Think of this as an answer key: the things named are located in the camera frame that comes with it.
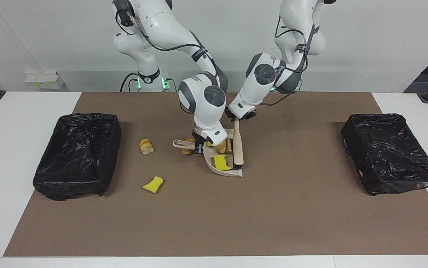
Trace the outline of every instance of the garbage bag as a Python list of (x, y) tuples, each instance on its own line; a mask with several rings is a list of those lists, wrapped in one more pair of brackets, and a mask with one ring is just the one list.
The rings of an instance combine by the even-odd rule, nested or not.
[(116, 115), (61, 117), (35, 173), (35, 189), (57, 201), (91, 193), (102, 196), (112, 181), (120, 140)]
[(341, 131), (370, 195), (428, 188), (428, 156), (399, 114), (355, 114)]

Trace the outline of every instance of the black cable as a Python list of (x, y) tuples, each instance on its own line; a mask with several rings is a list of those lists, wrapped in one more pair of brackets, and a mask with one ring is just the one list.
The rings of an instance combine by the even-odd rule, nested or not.
[(292, 68), (288, 68), (288, 67), (285, 67), (285, 69), (286, 70), (289, 70), (289, 71), (292, 71), (292, 72), (294, 72), (294, 73), (303, 73), (304, 71), (306, 71), (306, 69), (308, 69), (308, 53), (306, 53), (305, 51), (303, 51), (303, 58), (304, 58), (304, 60), (305, 60), (305, 67), (301, 70), (301, 71), (295, 71), (294, 69), (292, 69)]
[(131, 92), (131, 82), (133, 82), (133, 81), (138, 81), (137, 79), (132, 79), (132, 80), (129, 80), (129, 82), (128, 82), (128, 91), (129, 92)]
[(285, 97), (283, 97), (283, 98), (281, 98), (278, 102), (274, 102), (274, 103), (272, 103), (272, 104), (268, 104), (268, 103), (260, 103), (260, 105), (263, 105), (263, 106), (275, 106), (275, 105), (277, 105), (278, 103), (280, 103), (280, 102), (282, 102), (282, 100), (284, 100), (284, 99), (286, 99), (287, 97), (289, 97), (289, 96), (291, 96), (291, 95), (293, 95), (293, 93), (292, 94), (288, 94), (288, 95), (286, 95)]
[(127, 80), (128, 80), (128, 78), (129, 78), (130, 76), (132, 76), (132, 75), (138, 75), (138, 76), (139, 76), (139, 73), (129, 73), (129, 75), (127, 75), (127, 76), (125, 77), (125, 79), (123, 80), (122, 86), (120, 87), (120, 92), (123, 92), (123, 87), (124, 87), (124, 85), (125, 85), (126, 81), (127, 81)]
[(286, 95), (285, 97), (281, 98), (281, 99), (280, 99), (280, 100), (278, 100), (277, 102), (274, 102), (274, 103), (271, 103), (271, 104), (268, 104), (268, 103), (264, 103), (264, 102), (262, 102), (262, 103), (260, 103), (260, 105), (263, 105), (263, 106), (275, 106), (275, 105), (277, 105), (278, 103), (282, 102), (284, 99), (286, 99), (288, 96), (291, 96), (291, 95), (293, 95), (293, 94), (298, 93), (298, 92), (302, 89), (302, 85), (303, 85), (302, 80), (300, 80), (300, 82), (301, 82), (301, 84), (300, 84), (300, 86), (299, 86), (299, 89), (298, 89), (298, 90), (293, 91), (292, 93), (287, 93), (287, 95)]
[[(134, 33), (133, 34), (130, 34), (129, 32), (127, 32), (122, 26), (121, 26), (121, 24), (118, 22), (118, 15), (120, 14), (120, 12), (121, 12), (121, 10), (119, 10), (119, 11), (117, 11), (116, 12), (116, 14), (115, 14), (115, 21), (116, 21), (116, 24), (120, 27), (120, 29), (122, 29), (123, 30), (123, 32), (125, 32), (127, 35), (135, 35)], [(199, 48), (199, 49), (205, 49), (205, 47), (202, 47), (201, 45), (199, 45), (199, 44), (185, 44), (185, 45), (180, 45), (180, 46), (177, 46), (177, 47), (173, 47), (173, 48), (168, 48), (168, 49), (163, 49), (163, 48), (160, 48), (160, 47), (157, 47), (157, 46), (155, 46), (152, 42), (151, 42), (151, 40), (149, 39), (149, 36), (147, 36), (144, 32), (143, 32), (143, 30), (141, 29), (141, 28), (138, 28), (139, 29), (139, 32), (143, 35), (143, 37), (146, 39), (146, 41), (148, 41), (148, 43), (153, 47), (153, 48), (155, 48), (155, 49), (157, 49), (157, 50), (159, 50), (159, 51), (173, 51), (173, 50), (177, 50), (177, 49), (180, 49), (180, 48), (185, 48), (185, 47), (197, 47), (197, 48)], [(215, 61), (214, 61), (214, 59), (209, 55), (209, 54), (205, 54), (208, 58), (209, 58), (209, 60), (210, 60), (210, 62), (212, 63), (212, 65), (214, 66), (214, 68), (215, 68), (215, 74), (214, 74), (214, 76), (215, 77), (217, 77), (218, 75), (219, 75), (219, 68), (217, 67), (217, 64), (215, 63)]]
[[(278, 17), (277, 29), (275, 30), (275, 38), (279, 38), (280, 36), (287, 34), (288, 32), (297, 32), (303, 36), (303, 40), (304, 40), (305, 45), (306, 45), (306, 43), (307, 43), (306, 36), (302, 31), (300, 31), (298, 29), (289, 29), (289, 30), (286, 30), (285, 32), (282, 32), (280, 35), (278, 35), (278, 27), (280, 26), (280, 20), (281, 20), (281, 17)], [(294, 69), (287, 68), (287, 67), (285, 69), (292, 71), (294, 73), (302, 73), (302, 72), (306, 71), (306, 69), (308, 68), (308, 52), (305, 51), (304, 49), (297, 49), (296, 51), (303, 51), (303, 58), (305, 61), (305, 67), (301, 71), (295, 71)]]
[(306, 43), (305, 34), (302, 31), (298, 30), (298, 29), (289, 29), (289, 30), (286, 30), (285, 32), (282, 32), (280, 35), (278, 35), (278, 26), (280, 26), (280, 20), (281, 20), (281, 17), (278, 17), (277, 29), (275, 30), (275, 38), (279, 38), (280, 36), (282, 36), (284, 34), (287, 34), (289, 32), (297, 32), (297, 33), (299, 33), (299, 34), (301, 34), (303, 36), (303, 39), (304, 39), (304, 41)]
[(174, 89), (176, 90), (176, 92), (178, 91), (178, 87), (176, 85), (176, 81), (174, 81), (173, 78), (168, 78), (168, 79), (166, 79), (166, 81), (172, 81), (174, 83)]
[[(185, 47), (197, 47), (199, 49), (205, 49), (204, 47), (200, 46), (199, 44), (186, 44), (186, 45), (180, 45), (180, 46), (173, 47), (173, 48), (163, 49), (163, 48), (155, 46), (151, 42), (151, 40), (149, 39), (149, 36), (147, 36), (141, 29), (139, 29), (139, 32), (143, 35), (144, 39), (146, 39), (146, 41), (148, 41), (148, 43), (153, 48), (155, 48), (155, 49), (157, 49), (159, 51), (173, 51), (173, 50), (177, 50), (177, 49), (185, 48)], [(217, 77), (217, 75), (219, 75), (219, 68), (217, 67), (217, 64), (215, 63), (214, 59), (209, 54), (206, 53), (205, 55), (209, 58), (210, 62), (214, 66), (214, 68), (215, 68), (215, 75), (214, 76)]]
[(122, 27), (122, 25), (118, 22), (118, 15), (120, 14), (120, 12), (122, 12), (122, 10), (118, 10), (117, 12), (116, 12), (116, 14), (115, 14), (115, 21), (116, 21), (116, 24), (118, 25), (118, 26), (120, 26), (120, 29), (122, 29), (123, 30), (123, 32), (125, 32), (127, 35), (135, 35), (134, 33), (129, 33), (129, 32), (127, 32), (123, 27)]
[(186, 114), (194, 114), (193, 112), (188, 112), (188, 111), (186, 111), (185, 109), (184, 109), (184, 106), (183, 106), (183, 103), (182, 102), (179, 102), (179, 107), (181, 108), (181, 110), (183, 111), (183, 112), (185, 112)]

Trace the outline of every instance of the brown mat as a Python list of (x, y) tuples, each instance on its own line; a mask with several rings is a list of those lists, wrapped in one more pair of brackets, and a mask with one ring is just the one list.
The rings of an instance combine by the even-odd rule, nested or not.
[[(381, 112), (370, 93), (299, 93), (260, 107), (241, 122), (244, 178), (217, 176), (171, 146), (192, 127), (176, 94), (83, 93), (75, 112), (118, 115), (112, 185), (66, 202), (34, 193), (5, 256), (428, 254), (428, 192), (370, 197), (343, 147), (350, 114)], [(143, 138), (156, 153), (141, 155)], [(142, 186), (156, 175), (165, 184), (154, 195)]]

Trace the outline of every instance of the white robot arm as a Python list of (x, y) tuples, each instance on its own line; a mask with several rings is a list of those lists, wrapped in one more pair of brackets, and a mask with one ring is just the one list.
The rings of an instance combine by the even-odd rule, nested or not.
[(324, 4), (336, 0), (283, 0), (275, 32), (275, 43), (282, 59), (267, 53), (253, 57), (247, 79), (234, 101), (226, 109), (231, 119), (249, 119), (271, 89), (291, 95), (297, 92), (302, 72), (308, 67), (308, 55), (320, 54), (326, 44), (319, 31)]
[(123, 30), (116, 35), (115, 45), (136, 61), (144, 83), (160, 76), (156, 58), (147, 48), (190, 54), (203, 72), (180, 83), (180, 102), (194, 114), (193, 135), (199, 147), (206, 140), (220, 144), (227, 138), (219, 121), (226, 105), (227, 77), (194, 33), (176, 20), (171, 8), (170, 0), (114, 0), (115, 19)]

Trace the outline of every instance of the sponge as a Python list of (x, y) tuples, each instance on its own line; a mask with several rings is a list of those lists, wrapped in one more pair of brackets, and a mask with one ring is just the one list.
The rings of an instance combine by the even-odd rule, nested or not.
[(163, 179), (159, 177), (154, 177), (153, 181), (148, 183), (147, 185), (144, 185), (143, 188), (150, 191), (151, 193), (155, 194), (158, 192), (159, 187), (161, 187), (161, 184), (163, 183)]
[(227, 160), (225, 160), (225, 155), (223, 154), (214, 156), (214, 163), (215, 168), (219, 169), (220, 171), (228, 171), (232, 169), (231, 167), (227, 166)]

